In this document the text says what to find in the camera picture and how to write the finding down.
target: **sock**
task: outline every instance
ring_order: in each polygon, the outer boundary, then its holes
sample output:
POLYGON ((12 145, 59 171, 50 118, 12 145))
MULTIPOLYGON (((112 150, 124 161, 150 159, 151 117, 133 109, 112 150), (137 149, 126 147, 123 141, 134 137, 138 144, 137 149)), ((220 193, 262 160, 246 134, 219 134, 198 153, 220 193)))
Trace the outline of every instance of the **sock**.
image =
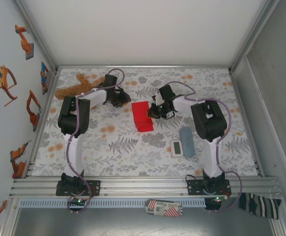
POLYGON ((239 207, 247 212, 261 217, 279 218, 280 199, 260 197, 251 193, 242 193, 239 207))

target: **red block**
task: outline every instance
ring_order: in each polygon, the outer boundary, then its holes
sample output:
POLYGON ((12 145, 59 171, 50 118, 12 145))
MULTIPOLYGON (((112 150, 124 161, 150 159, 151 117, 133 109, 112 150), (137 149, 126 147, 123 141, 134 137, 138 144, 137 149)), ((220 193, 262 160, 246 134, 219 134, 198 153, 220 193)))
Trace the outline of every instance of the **red block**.
POLYGON ((152 119, 147 117, 148 109, 149 104, 147 101, 132 103, 134 123, 138 132, 148 132, 154 130, 152 119))

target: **patterned table surface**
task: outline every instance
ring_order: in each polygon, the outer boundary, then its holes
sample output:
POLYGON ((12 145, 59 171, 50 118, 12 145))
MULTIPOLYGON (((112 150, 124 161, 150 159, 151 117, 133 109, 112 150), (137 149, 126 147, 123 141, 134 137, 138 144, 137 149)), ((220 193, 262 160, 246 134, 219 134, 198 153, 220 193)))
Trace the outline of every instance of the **patterned table surface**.
MULTIPOLYGON (((104 76, 109 68, 63 68, 57 89, 79 84, 76 75, 89 76, 89 81, 104 76)), ((224 101, 232 114, 230 133, 222 142, 221 164, 240 175, 257 175, 227 69, 124 68, 126 79, 121 85, 132 102, 150 101, 158 89, 169 81, 180 81, 196 90, 197 98, 215 97, 224 101)), ((189 88, 171 84, 176 94, 187 94, 189 88)), ((60 176, 66 164, 64 138, 58 128, 62 101, 53 97, 46 127, 36 157, 34 176, 60 176)), ((226 110, 221 107, 226 120, 226 110)), ((191 115, 176 113, 169 120, 153 120, 154 131, 139 133, 133 122, 131 103, 121 108, 111 104, 91 110, 89 129, 83 141, 86 176, 185 176, 201 175, 204 168, 203 141, 195 132, 191 115), (173 158, 170 141, 179 139, 179 130, 188 126, 193 131, 196 154, 192 158, 173 158)))

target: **purple cable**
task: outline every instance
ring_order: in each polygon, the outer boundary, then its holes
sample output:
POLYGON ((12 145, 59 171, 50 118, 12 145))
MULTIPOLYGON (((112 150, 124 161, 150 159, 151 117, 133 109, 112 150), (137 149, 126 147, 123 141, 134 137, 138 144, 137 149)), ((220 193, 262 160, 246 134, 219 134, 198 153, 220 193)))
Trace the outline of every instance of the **purple cable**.
POLYGON ((226 135, 230 132, 230 128, 231 128, 231 123, 232 123, 232 121, 231 121, 231 113, 230 113, 230 110, 229 110, 228 106, 227 106, 223 101, 221 101, 221 100, 219 100, 219 99, 216 99, 216 98, 202 98, 202 99, 187 98, 188 96, 195 94, 195 90, 194 90, 192 87, 190 87, 189 85, 184 84, 184 83, 182 83, 182 82, 179 82, 179 81, 171 81, 171 82, 165 84, 164 86, 169 85, 169 84, 171 84, 171 83, 182 84, 182 85, 188 87, 189 89, 191 89, 191 90, 193 91, 192 93, 189 93, 189 94, 187 94, 187 95, 184 96, 184 98, 185 98, 186 100, 188 100, 188 101, 193 101, 193 102, 202 102, 202 101, 207 101, 207 100, 216 101, 216 102, 221 103, 221 104, 226 108, 226 110, 227 110, 228 117, 229 117, 229 126, 228 126, 228 129, 226 130, 225 134, 224 134, 220 139, 218 139, 217 142, 216 142, 216 162, 217 162, 218 168, 219 168, 222 172, 224 172, 225 174, 233 173, 233 174, 235 174, 235 175, 238 177, 239 182, 240 182, 240 192, 239 192, 238 198, 236 199, 236 201, 235 201, 233 204, 231 204, 229 207, 227 207, 227 208, 225 208, 225 209, 217 210, 216 212, 223 212, 223 211, 229 210, 229 209, 231 209, 231 208, 239 201, 240 196, 241 196, 241 194, 242 194, 242 181, 241 181, 240 176, 239 176, 235 171, 225 171, 225 170, 220 166, 220 160, 219 160, 219 152, 218 152, 219 143, 226 137, 226 135))
MULTIPOLYGON (((119 86, 119 85, 124 81, 124 79, 125 79, 125 73, 124 73, 123 70, 121 70, 121 69, 114 68, 114 69, 110 70, 110 71, 108 72, 108 74, 110 74, 110 73, 111 73, 112 71, 114 71, 114 70, 119 70, 119 71, 121 71, 122 74, 123 74, 123 78, 122 78, 122 80, 121 80, 119 83, 117 83, 117 84, 115 84, 115 85, 113 85, 113 86, 101 87, 101 88, 94 88, 94 89, 92 89, 92 90, 90 90, 90 91, 88 91, 88 92, 86 92, 86 93, 84 93, 84 94, 81 94, 81 95, 79 95, 79 96, 76 96, 76 113, 77 113, 77 115, 76 115, 76 119, 77 119, 76 129, 75 129, 74 133, 72 133, 72 135, 71 135, 71 136, 69 137, 69 139, 68 139, 68 143, 67 143, 67 146, 66 146, 66 161, 67 161, 68 166, 70 167, 70 169, 74 172, 74 174, 76 174, 76 175, 85 183, 85 185, 86 185, 86 187, 87 187, 87 189, 88 189, 88 192, 89 192, 89 200, 87 201, 87 204, 86 204, 81 210, 76 211, 76 214, 82 213, 82 212, 89 206, 90 199, 92 198, 92 192, 91 192, 91 189, 90 189, 89 184, 87 183, 87 181, 86 181, 80 174, 78 174, 78 173, 74 170, 74 168, 72 167, 72 165, 71 165, 71 163, 70 163, 69 156, 68 156, 68 151, 69 151, 70 142, 72 141, 72 138, 73 138, 74 135, 78 132, 78 129, 79 129, 79 104, 78 104, 78 99, 81 98, 81 97, 84 97, 84 96, 86 96, 86 95, 88 95, 88 94, 90 94, 90 93, 92 93, 92 92, 98 91, 98 90, 111 89, 111 88, 114 88, 114 87, 116 87, 116 86, 119 86)), ((71 208, 69 208, 69 204, 70 204, 72 201, 67 202, 67 205, 66 205, 67 209, 68 209, 71 213, 73 213, 73 211, 71 210, 71 208)))

